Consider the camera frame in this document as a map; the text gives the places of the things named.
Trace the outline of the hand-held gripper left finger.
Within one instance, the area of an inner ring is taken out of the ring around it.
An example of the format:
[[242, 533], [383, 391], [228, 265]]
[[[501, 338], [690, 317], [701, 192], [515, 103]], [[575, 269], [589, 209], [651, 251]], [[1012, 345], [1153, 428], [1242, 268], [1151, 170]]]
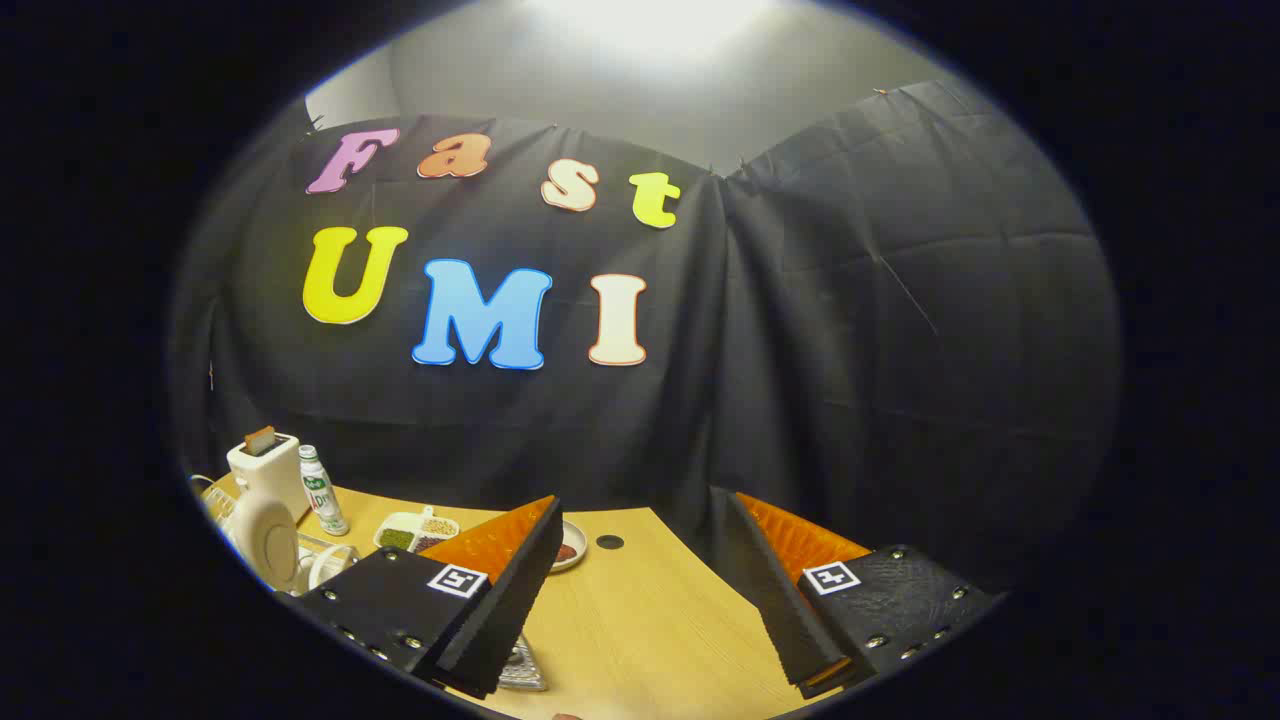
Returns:
[[561, 501], [547, 496], [421, 553], [378, 550], [291, 607], [384, 666], [483, 700], [497, 691], [562, 539]]

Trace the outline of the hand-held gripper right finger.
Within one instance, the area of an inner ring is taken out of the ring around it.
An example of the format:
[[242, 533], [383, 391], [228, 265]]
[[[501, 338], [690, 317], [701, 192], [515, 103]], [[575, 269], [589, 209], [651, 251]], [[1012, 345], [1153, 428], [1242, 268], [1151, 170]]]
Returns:
[[712, 492], [713, 570], [760, 614], [806, 700], [919, 662], [1002, 596], [909, 544], [870, 550], [742, 492]]

